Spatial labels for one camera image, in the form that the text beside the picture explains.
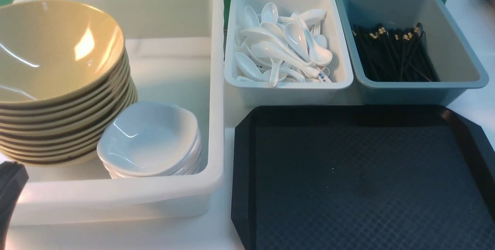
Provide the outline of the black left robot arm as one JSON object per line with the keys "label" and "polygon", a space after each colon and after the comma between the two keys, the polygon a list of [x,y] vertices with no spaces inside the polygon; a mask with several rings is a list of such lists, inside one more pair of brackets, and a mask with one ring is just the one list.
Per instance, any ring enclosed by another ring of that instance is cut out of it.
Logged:
{"label": "black left robot arm", "polygon": [[0,249],[4,250],[11,216],[29,176],[21,163],[6,161],[0,165]]}

